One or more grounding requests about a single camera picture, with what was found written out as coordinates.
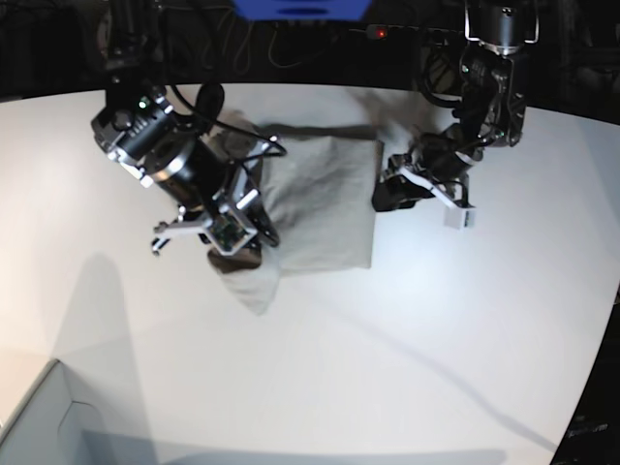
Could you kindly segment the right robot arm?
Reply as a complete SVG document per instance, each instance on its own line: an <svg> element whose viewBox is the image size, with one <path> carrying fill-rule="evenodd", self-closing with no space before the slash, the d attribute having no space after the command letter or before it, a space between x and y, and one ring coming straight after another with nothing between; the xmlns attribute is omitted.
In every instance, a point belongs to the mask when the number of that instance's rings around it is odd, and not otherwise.
<svg viewBox="0 0 620 465"><path fill-rule="evenodd" d="M263 160L287 153L277 136L220 120L219 82L204 83L194 102L164 84L171 55L164 11L149 1L112 1L109 18L105 105L91 128L109 160L177 205L173 220L154 227L152 254L186 235L225 258L277 247L259 186Z"/></svg>

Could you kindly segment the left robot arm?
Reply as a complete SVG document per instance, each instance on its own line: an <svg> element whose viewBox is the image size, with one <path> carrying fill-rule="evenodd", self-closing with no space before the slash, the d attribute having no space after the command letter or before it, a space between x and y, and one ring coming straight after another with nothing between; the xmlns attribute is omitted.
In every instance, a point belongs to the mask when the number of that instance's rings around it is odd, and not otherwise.
<svg viewBox="0 0 620 465"><path fill-rule="evenodd" d="M442 99L429 85L430 62L416 60L418 91L435 107L450 110L454 123L439 134L416 136L408 150L387 159L372 197L376 212L409 209L435 199L445 207L445 224L473 227L469 171L487 147L513 147L522 137L529 76L527 47L540 35L535 1L467 1L464 47L456 71L457 100Z"/></svg>

